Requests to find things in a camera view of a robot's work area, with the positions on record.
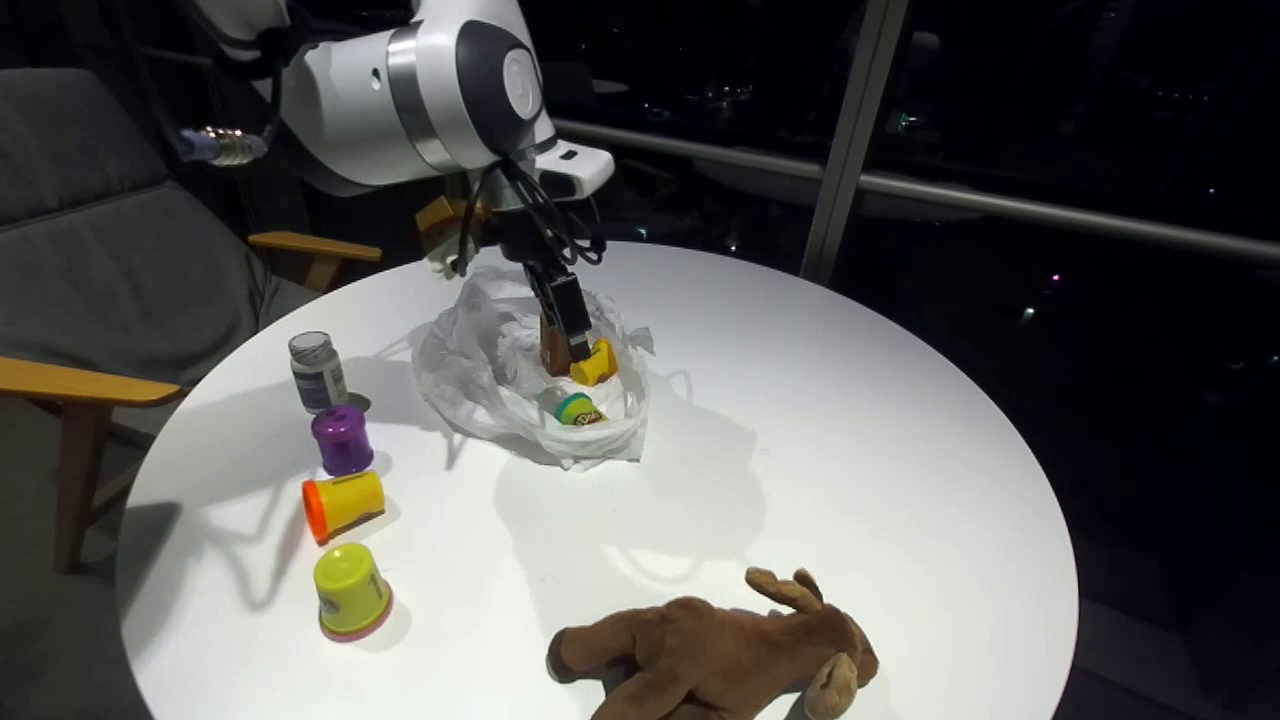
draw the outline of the wooden armrest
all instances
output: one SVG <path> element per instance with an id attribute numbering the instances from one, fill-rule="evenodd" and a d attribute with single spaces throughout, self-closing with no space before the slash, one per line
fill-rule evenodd
<path id="1" fill-rule="evenodd" d="M 0 395 L 43 403 L 165 403 L 176 384 L 0 355 Z"/>
<path id="2" fill-rule="evenodd" d="M 346 240 L 309 236 L 309 231 L 250 231 L 246 249 L 287 250 L 287 257 L 366 258 L 366 262 L 382 258 L 382 250 L 370 244 L 346 244 Z"/>
<path id="3" fill-rule="evenodd" d="M 447 250 L 456 250 L 450 240 L 466 220 L 466 199 L 434 194 L 410 220 L 417 220 L 417 236 L 421 236 L 428 258 L 442 258 Z M 470 226 L 485 222 L 485 220 L 493 220 L 493 206 L 480 199 L 475 210 L 470 210 Z"/>

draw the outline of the small cup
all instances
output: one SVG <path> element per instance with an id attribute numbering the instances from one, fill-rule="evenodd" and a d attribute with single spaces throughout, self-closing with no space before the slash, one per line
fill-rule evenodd
<path id="1" fill-rule="evenodd" d="M 382 480 L 374 473 L 302 480 L 302 515 L 316 542 L 357 527 L 387 509 Z"/>
<path id="2" fill-rule="evenodd" d="M 370 442 L 362 430 L 362 411 L 357 403 L 325 407 L 311 414 L 311 434 L 319 442 L 319 462 L 329 475 L 352 475 L 370 462 Z"/>
<path id="3" fill-rule="evenodd" d="M 392 585 L 374 570 L 362 542 L 331 542 L 316 569 L 319 631 L 329 638 L 359 638 L 392 615 Z"/>
<path id="4" fill-rule="evenodd" d="M 586 355 L 586 359 L 569 365 L 569 376 L 571 376 L 576 384 L 608 384 L 608 381 L 615 376 L 615 353 L 613 353 L 613 345 L 600 334 L 600 340 L 592 345 L 592 355 Z"/>

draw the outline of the chair armrest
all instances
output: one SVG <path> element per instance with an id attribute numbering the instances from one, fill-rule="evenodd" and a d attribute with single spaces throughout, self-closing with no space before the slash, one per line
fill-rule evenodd
<path id="1" fill-rule="evenodd" d="M 309 236 L 309 231 L 250 231 L 246 249 L 302 257 L 309 258 L 302 282 L 311 291 L 329 291 L 346 258 L 357 258 L 357 262 L 381 262 L 382 258 L 381 249 L 329 240 L 329 236 Z"/>
<path id="2" fill-rule="evenodd" d="M 346 240 L 309 236 L 309 231 L 250 231 L 246 249 L 287 250 L 287 257 L 366 258 L 366 262 L 382 258 L 382 250 L 370 244 L 346 244 Z"/>
<path id="3" fill-rule="evenodd" d="M 165 403 L 179 395 L 176 384 L 84 370 L 65 365 L 0 355 L 0 395 L 22 395 L 43 403 Z"/>
<path id="4" fill-rule="evenodd" d="M 423 244 L 428 258 L 447 258 L 456 250 L 456 236 L 466 220 L 466 199 L 458 194 L 434 194 L 430 205 L 423 205 L 417 217 L 417 236 Z M 493 205 L 475 205 L 470 210 L 470 226 L 493 220 Z"/>

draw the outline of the railing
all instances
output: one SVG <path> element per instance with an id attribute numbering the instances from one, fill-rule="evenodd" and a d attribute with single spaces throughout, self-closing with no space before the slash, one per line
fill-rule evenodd
<path id="1" fill-rule="evenodd" d="M 1203 257 L 1280 262 L 1280 244 L 1257 240 L 1257 236 L 1229 236 L 1229 231 L 1213 231 L 1213 226 L 1154 222 L 1154 220 L 1137 220 L 1137 217 L 1116 217 L 1116 210 L 1038 205 L 1038 199 L 1025 199 L 1025 194 L 1001 194 L 1001 191 L 974 191 L 974 189 L 956 189 L 956 184 L 862 173 L 871 126 L 879 114 L 882 78 L 895 58 L 895 38 L 903 32 L 903 14 L 906 14 L 906 0 L 869 0 L 858 32 L 856 32 L 856 57 L 847 67 L 828 163 L 791 159 L 791 157 L 755 151 L 755 149 L 693 144 L 693 139 L 580 125 L 580 119 L 557 119 L 557 126 L 569 134 L 583 134 L 583 139 L 600 139 L 600 144 L 615 144 L 615 149 L 648 149 L 648 151 L 666 151 L 666 157 L 684 157 L 684 159 L 709 159 L 709 163 L 726 163 L 726 169 L 746 169 L 746 173 L 768 173 L 768 177 L 813 179 L 817 210 L 808 222 L 801 272 L 818 282 L 833 279 L 833 269 L 843 250 L 847 210 L 853 210 L 856 191 L 910 199 L 910 205 L 935 205 L 935 206 L 961 206 L 961 210 L 987 210 L 987 217 L 1053 222 L 1053 226 L 1076 226 L 1076 231 L 1095 231 L 1095 236 L 1111 236 L 1111 240 L 1162 244 L 1162 249 L 1182 249 L 1182 250 L 1203 250 Z"/>

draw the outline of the purple cup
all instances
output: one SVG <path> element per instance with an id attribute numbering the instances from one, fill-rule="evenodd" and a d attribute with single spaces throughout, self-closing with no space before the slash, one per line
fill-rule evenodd
<path id="1" fill-rule="evenodd" d="M 311 434 L 319 442 L 319 462 L 329 475 L 352 475 L 370 462 L 362 411 L 359 407 L 325 407 L 311 414 Z"/>

